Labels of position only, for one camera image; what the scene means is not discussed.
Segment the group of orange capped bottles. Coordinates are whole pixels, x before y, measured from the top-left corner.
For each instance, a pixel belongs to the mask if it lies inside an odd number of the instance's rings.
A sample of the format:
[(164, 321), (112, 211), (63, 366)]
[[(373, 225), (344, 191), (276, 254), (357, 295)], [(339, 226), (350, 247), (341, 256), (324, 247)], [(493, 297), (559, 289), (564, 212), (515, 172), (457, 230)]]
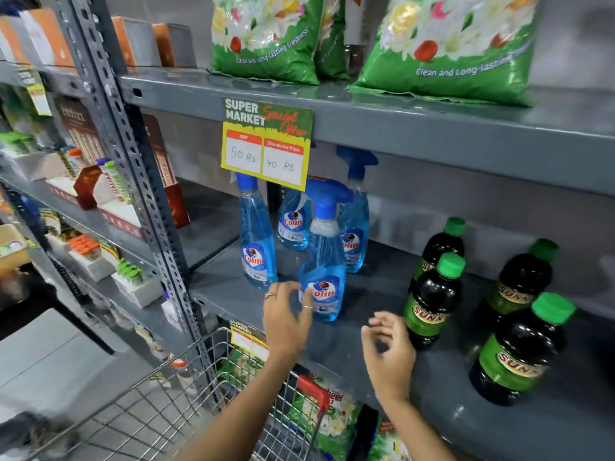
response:
[(87, 235), (81, 234), (67, 241), (69, 248), (88, 261), (94, 261), (101, 257), (100, 243)]

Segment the white display box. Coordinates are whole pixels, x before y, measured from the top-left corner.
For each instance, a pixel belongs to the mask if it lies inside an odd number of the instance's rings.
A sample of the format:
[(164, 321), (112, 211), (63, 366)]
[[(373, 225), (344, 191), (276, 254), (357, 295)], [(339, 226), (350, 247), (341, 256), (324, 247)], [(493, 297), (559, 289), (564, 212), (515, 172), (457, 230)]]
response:
[(80, 273), (86, 274), (87, 277), (96, 282), (110, 277), (116, 272), (115, 266), (102, 255), (89, 259), (73, 250), (69, 251), (68, 255)]
[(146, 308), (164, 295), (162, 283), (152, 275), (146, 274), (144, 280), (136, 286), (121, 277), (118, 272), (113, 273), (111, 278), (120, 294), (140, 309)]

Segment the tall brown box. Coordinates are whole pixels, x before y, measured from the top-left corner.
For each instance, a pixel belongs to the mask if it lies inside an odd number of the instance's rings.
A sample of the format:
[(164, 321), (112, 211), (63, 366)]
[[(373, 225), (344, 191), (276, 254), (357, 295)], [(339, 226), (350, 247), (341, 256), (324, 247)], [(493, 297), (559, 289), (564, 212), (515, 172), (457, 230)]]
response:
[(97, 160), (106, 158), (94, 122), (81, 101), (55, 95), (53, 104), (74, 146), (82, 151), (85, 159), (96, 164)]
[(177, 228), (182, 229), (190, 224), (190, 218), (185, 207), (181, 186), (174, 175), (167, 154), (162, 131), (155, 116), (143, 114), (142, 118), (150, 146), (154, 152), (160, 177), (162, 178), (164, 192), (167, 196), (173, 217), (173, 223)]

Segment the group of green capped bottles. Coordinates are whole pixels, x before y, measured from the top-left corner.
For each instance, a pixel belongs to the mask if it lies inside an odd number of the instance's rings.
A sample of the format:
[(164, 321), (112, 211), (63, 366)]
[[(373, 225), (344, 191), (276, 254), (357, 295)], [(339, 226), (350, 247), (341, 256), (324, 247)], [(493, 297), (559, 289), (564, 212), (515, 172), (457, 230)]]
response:
[(116, 272), (122, 280), (131, 286), (140, 286), (144, 282), (143, 270), (125, 258), (120, 258)]

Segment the green flowered detergent bag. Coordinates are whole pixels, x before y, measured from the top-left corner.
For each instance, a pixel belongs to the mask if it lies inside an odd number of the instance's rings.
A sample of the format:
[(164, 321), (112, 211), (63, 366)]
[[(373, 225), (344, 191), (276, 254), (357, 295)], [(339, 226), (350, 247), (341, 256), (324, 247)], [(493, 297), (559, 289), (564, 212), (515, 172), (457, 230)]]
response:
[(233, 350), (222, 359), (217, 376), (221, 394), (226, 401), (233, 399), (255, 379), (265, 362), (243, 350)]
[(319, 85), (314, 54), (325, 0), (212, 0), (208, 71)]
[(319, 40), (314, 54), (316, 73), (321, 80), (347, 80), (344, 32), (346, 0), (324, 0)]
[(389, 0), (357, 93), (530, 107), (540, 0)]
[[(347, 461), (356, 436), (356, 424), (363, 404), (330, 381), (313, 374), (309, 378), (327, 391), (328, 413), (323, 417), (312, 447), (311, 461)], [(312, 432), (317, 418), (318, 403), (297, 393), (288, 418), (294, 430)]]
[(412, 461), (394, 424), (382, 415), (378, 416), (366, 461)]

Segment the white and red display tray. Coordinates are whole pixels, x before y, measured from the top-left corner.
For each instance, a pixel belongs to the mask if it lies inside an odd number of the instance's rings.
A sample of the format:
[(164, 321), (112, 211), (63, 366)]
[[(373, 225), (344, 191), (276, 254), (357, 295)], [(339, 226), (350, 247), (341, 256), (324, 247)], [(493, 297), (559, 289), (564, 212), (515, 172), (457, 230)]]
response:
[(56, 176), (45, 179), (44, 182), (52, 193), (84, 211), (89, 211), (97, 209), (94, 189), (101, 175), (102, 170), (94, 165), (80, 170), (76, 177)]
[(131, 204), (119, 200), (110, 200), (98, 204), (98, 210), (108, 224), (111, 224), (135, 239), (145, 241), (142, 224)]

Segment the blue cleaner spray bottle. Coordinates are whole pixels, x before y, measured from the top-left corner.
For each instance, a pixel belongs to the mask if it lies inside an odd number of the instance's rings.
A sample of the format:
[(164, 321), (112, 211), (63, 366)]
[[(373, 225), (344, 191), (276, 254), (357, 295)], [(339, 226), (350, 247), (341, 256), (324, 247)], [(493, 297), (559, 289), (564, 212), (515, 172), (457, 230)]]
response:
[(377, 166), (378, 158), (370, 151), (345, 146), (336, 147), (336, 156), (348, 166), (346, 187), (354, 194), (353, 201), (342, 203), (338, 215), (344, 247), (346, 270), (357, 273), (364, 264), (370, 239), (370, 209), (364, 187), (365, 168)]
[(299, 300), (311, 294), (314, 317), (323, 323), (336, 320), (346, 286), (346, 260), (338, 223), (338, 205), (354, 200), (354, 193), (333, 179), (308, 176), (304, 194), (311, 200), (306, 258), (298, 273)]
[(287, 249), (305, 251), (312, 221), (312, 201), (299, 190), (285, 187), (284, 191), (278, 212), (278, 239)]

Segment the person's left hand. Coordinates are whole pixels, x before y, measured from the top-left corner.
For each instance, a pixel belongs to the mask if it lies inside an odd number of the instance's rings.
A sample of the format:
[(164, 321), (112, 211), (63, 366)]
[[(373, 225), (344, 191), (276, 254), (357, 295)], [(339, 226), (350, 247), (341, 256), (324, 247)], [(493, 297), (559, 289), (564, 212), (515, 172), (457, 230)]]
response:
[(290, 309), (290, 296), (301, 291), (301, 283), (284, 281), (274, 283), (265, 294), (263, 326), (269, 348), (268, 360), (282, 364), (290, 370), (301, 356), (311, 328), (299, 326), (299, 314)]

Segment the dark bottle with green cap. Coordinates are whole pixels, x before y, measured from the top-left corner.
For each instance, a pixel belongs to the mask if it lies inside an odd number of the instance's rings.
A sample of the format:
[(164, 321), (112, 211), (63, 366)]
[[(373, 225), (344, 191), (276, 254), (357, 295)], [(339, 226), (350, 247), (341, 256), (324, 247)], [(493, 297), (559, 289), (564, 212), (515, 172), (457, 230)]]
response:
[(466, 222), (463, 218), (449, 217), (442, 231), (428, 240), (408, 287), (409, 294), (419, 277), (424, 272), (434, 269), (443, 254), (454, 253), (465, 257), (465, 245), (462, 239), (465, 229)]
[(504, 317), (530, 307), (552, 282), (552, 263), (558, 250), (556, 242), (537, 239), (528, 252), (509, 259), (475, 311), (477, 324), (494, 331)]
[(442, 254), (434, 269), (424, 272), (410, 288), (402, 317), (415, 350), (429, 348), (463, 298), (465, 259)]
[(517, 403), (562, 353), (564, 324), (575, 311), (569, 299), (545, 292), (527, 309), (506, 315), (469, 372), (473, 388), (490, 403)]

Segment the small yellow price tag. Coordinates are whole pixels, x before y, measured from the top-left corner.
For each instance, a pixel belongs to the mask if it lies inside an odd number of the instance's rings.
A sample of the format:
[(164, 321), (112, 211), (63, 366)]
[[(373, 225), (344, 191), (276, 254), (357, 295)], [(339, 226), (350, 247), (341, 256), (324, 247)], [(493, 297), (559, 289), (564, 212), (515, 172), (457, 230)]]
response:
[(43, 84), (35, 83), (27, 85), (27, 92), (33, 101), (35, 110), (39, 116), (52, 117), (52, 111), (47, 100), (47, 92)]

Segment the small bottle with orange cap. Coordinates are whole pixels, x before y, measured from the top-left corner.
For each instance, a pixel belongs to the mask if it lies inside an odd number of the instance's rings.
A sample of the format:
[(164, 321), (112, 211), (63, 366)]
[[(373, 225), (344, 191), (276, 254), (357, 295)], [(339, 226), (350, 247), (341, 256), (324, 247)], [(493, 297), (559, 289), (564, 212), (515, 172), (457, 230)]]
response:
[(74, 146), (61, 146), (60, 156), (67, 165), (67, 169), (73, 178), (77, 178), (81, 170), (90, 166), (81, 149)]

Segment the person's right forearm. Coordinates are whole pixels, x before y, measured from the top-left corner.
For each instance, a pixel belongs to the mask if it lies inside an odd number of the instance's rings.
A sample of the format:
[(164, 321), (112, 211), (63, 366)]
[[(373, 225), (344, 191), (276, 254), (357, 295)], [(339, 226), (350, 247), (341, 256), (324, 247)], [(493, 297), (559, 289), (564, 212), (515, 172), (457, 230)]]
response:
[(412, 461), (457, 461), (440, 434), (427, 423), (408, 398), (393, 395), (378, 399)]

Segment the blue cleaner bottle with cap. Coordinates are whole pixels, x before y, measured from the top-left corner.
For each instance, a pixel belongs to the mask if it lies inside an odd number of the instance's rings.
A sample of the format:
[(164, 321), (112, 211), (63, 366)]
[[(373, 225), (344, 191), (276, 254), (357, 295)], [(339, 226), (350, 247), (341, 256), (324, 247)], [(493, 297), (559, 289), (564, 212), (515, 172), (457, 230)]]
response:
[(239, 246), (241, 263), (249, 283), (267, 291), (278, 281), (273, 230), (258, 179), (235, 173), (241, 208)]

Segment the clear bottle with orange cap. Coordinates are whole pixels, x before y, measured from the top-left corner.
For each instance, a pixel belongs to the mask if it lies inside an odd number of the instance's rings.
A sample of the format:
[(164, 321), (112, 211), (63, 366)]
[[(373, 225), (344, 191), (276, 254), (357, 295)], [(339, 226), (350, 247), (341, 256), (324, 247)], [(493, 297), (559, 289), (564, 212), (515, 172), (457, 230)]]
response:
[(183, 390), (188, 395), (196, 397), (198, 390), (196, 387), (195, 376), (189, 367), (188, 362), (184, 358), (174, 356), (172, 353), (167, 356), (167, 359), (169, 360), (171, 368)]

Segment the small bottles with coloured caps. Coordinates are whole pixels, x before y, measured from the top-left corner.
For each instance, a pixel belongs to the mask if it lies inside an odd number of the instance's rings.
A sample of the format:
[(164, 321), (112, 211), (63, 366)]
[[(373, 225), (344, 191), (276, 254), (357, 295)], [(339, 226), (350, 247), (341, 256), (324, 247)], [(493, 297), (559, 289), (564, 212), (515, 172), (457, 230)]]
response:
[(121, 202), (127, 203), (128, 205), (131, 204), (130, 195), (124, 183), (122, 182), (121, 175), (116, 167), (115, 162), (108, 157), (97, 158), (95, 162), (102, 170), (104, 176), (107, 178), (116, 198)]

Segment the orange and grey box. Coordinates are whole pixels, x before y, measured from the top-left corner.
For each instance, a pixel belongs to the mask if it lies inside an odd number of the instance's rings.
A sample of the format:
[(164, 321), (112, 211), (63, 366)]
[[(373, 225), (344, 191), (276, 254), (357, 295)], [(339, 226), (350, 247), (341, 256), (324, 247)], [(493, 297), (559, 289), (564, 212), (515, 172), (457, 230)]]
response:
[(176, 23), (152, 24), (162, 67), (197, 69), (189, 26)]
[(8, 16), (0, 16), (0, 52), (4, 61), (32, 66), (21, 44), (19, 34), (13, 28)]
[(75, 67), (63, 31), (50, 8), (21, 11), (20, 18), (43, 66)]
[(111, 20), (126, 66), (162, 67), (156, 36), (150, 22), (125, 16), (112, 16)]

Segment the person's left forearm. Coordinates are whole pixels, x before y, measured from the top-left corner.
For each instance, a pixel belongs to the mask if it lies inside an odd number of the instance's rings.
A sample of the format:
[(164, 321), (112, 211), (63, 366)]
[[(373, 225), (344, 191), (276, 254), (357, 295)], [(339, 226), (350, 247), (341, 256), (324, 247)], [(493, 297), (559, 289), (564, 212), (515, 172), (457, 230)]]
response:
[(269, 413), (298, 354), (274, 350), (257, 376), (221, 411), (176, 461), (250, 461)]

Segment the person's right hand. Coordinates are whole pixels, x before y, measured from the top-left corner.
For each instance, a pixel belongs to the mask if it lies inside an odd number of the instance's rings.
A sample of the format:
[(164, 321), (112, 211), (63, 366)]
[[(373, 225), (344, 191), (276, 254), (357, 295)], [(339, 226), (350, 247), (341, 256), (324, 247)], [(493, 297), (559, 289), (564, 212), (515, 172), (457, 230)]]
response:
[(404, 319), (389, 311), (376, 311), (368, 326), (385, 328), (385, 345), (381, 353), (364, 353), (368, 376), (376, 399), (398, 395), (410, 399), (411, 374), (416, 361)]

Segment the green and yellow price sign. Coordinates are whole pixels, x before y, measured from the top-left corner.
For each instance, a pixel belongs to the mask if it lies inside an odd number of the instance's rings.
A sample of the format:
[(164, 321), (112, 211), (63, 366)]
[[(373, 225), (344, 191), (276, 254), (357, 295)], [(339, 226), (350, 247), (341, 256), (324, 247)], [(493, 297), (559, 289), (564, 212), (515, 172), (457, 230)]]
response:
[(312, 144), (312, 110), (229, 97), (221, 102), (220, 167), (304, 191)]
[(269, 348), (265, 334), (260, 330), (232, 319), (229, 322), (231, 339), (234, 348), (242, 350), (252, 358), (266, 362), (269, 357)]

